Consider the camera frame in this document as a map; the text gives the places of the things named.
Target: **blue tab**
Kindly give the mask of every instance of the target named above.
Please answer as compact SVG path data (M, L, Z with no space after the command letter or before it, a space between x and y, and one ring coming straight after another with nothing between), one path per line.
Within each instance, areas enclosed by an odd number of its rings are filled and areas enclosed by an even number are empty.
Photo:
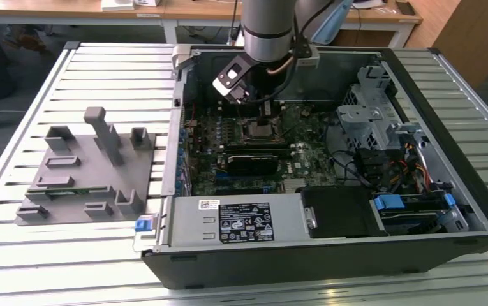
M452 193L445 194L445 201L450 207L456 205L456 199L454 196L452 196Z
M374 199L377 209L397 209L404 208L405 204L398 194L381 194Z
M377 210L381 210L385 208L384 202L381 201L381 198L374 199L374 204L377 206Z
M138 219L134 224L134 231L151 231L152 230L152 220Z

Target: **wooden desk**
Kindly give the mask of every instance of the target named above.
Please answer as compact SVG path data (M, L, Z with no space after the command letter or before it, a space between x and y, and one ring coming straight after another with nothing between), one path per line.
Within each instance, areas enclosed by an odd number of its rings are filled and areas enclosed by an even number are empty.
M160 5L102 11L100 0L0 0L0 24L162 26L164 9Z
M0 17L136 18L136 14L156 14L160 18L164 9L135 6L132 11L102 11L100 0L0 0Z
M163 26L167 43L176 43L176 26L228 27L231 0L163 0L160 6L135 6L132 11L100 11L100 0L0 0L0 24L75 24L110 26ZM241 17L241 4L235 19ZM351 10L343 30L393 31L390 47L402 47L418 16Z
M436 47L466 82L488 77L488 1L409 0L425 17L408 40L410 48Z
M396 10L394 0L389 0L386 8ZM167 0L163 13L166 37L170 40L175 39L176 26L230 26L233 9L234 2L231 0ZM235 13L235 19L239 20L239 18L241 4L238 4ZM378 10L359 10L358 13L355 10L350 10L341 29L392 31L394 34L388 39L388 45L393 48L402 48L414 25L420 23L420 16L384 13ZM350 35L350 44L353 44L353 35Z

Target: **power supply label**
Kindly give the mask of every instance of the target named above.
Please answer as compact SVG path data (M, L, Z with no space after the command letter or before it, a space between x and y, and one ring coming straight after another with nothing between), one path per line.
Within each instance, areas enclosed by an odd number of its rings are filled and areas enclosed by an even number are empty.
M219 205L219 241L223 244L273 240L270 203Z

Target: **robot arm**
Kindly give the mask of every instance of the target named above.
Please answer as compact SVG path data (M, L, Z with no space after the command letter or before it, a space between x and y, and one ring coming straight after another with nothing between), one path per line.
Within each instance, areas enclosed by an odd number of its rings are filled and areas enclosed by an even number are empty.
M245 54L234 57L212 82L230 102L262 103L275 97L290 83L299 61L313 55L305 35L311 37L311 42L329 43L351 2L243 0Z

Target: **floor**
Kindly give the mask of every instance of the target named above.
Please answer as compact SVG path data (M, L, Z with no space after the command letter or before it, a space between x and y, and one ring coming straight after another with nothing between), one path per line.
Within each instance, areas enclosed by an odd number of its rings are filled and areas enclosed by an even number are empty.
M44 78L55 63L65 41L111 42L111 43L163 43L164 36L160 27L111 27L111 26L55 26L55 34L41 38L48 46L51 54L39 55L27 50L15 50L4 46L5 54L12 62L9 73L17 82L17 90L11 97L0 100L0 110L25 111L33 100ZM4 26L0 25L0 37ZM227 29L216 33L215 28L199 31L202 38L190 37L182 27L178 29L178 41L180 43L224 43ZM488 103L488 80L477 90L478 95ZM17 127L23 113L0 112L0 155Z

